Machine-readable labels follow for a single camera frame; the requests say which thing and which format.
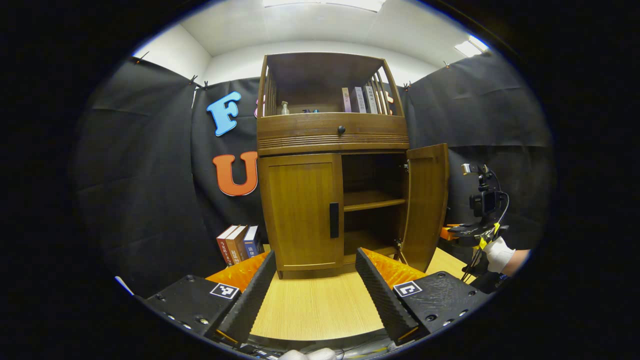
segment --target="white wall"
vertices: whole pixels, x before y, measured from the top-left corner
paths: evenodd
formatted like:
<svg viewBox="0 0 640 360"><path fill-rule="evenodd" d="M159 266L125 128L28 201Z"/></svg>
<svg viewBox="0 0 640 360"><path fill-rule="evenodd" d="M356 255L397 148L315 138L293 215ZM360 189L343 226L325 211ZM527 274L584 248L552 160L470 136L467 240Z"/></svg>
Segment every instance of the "white wall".
<svg viewBox="0 0 640 360"><path fill-rule="evenodd" d="M211 62L211 55L182 25L173 26L156 36L136 50L133 56L141 57L147 51L149 53L144 60L188 79L197 75L196 83L204 85L204 73Z"/></svg>
<svg viewBox="0 0 640 360"><path fill-rule="evenodd" d="M403 83L409 81L416 82L440 68L411 56L368 45L331 41L291 41L250 46L214 56L204 72L203 80L198 83L203 84L206 80L209 84L216 84L223 81L258 77L262 70L265 54L305 51L326 51L384 58L397 86L402 86ZM384 73L380 75L386 82Z"/></svg>

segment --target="wooden floor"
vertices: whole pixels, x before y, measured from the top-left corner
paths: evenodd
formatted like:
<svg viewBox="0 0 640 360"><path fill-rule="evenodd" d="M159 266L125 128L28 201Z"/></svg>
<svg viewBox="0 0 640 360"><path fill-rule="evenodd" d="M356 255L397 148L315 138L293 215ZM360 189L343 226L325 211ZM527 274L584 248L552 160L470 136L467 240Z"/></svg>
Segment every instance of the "wooden floor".
<svg viewBox="0 0 640 360"><path fill-rule="evenodd" d="M460 278L465 266L436 249L427 274ZM251 334L284 340L327 340L382 329L382 322L354 267L274 275Z"/></svg>

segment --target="drawer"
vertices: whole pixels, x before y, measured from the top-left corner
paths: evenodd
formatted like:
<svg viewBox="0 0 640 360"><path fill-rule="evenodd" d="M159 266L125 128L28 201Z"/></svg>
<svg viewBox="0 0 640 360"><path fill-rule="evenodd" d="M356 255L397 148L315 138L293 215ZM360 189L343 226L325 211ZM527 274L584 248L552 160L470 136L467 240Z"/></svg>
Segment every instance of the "drawer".
<svg viewBox="0 0 640 360"><path fill-rule="evenodd" d="M342 134L338 127L344 126ZM404 117L364 113L302 113L257 119L258 155L409 149Z"/></svg>

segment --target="ceiling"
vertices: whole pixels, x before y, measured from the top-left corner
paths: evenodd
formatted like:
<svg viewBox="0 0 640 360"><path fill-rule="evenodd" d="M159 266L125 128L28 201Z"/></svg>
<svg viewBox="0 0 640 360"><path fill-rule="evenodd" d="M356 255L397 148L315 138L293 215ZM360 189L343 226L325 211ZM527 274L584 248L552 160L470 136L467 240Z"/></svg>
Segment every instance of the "ceiling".
<svg viewBox="0 0 640 360"><path fill-rule="evenodd" d="M225 0L181 24L211 56L272 42L322 40L381 47L442 67L443 61L465 57L454 45L468 40L459 25L412 0L387 0L378 13L335 4L265 8L262 0Z"/></svg>

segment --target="wooden cabinet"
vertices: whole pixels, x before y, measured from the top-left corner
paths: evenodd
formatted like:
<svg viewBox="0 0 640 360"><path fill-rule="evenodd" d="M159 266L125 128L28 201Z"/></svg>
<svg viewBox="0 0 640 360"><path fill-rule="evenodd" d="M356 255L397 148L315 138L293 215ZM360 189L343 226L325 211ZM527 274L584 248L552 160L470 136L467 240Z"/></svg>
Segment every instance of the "wooden cabinet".
<svg viewBox="0 0 640 360"><path fill-rule="evenodd" d="M341 87L383 88L380 69L398 101L380 91L378 114L338 112ZM280 101L291 114L277 115ZM324 111L295 113L307 107ZM398 244L407 263L425 271L447 204L447 146L409 150L383 59L267 55L258 109L260 192L280 275L353 264L358 247L398 255Z"/></svg>

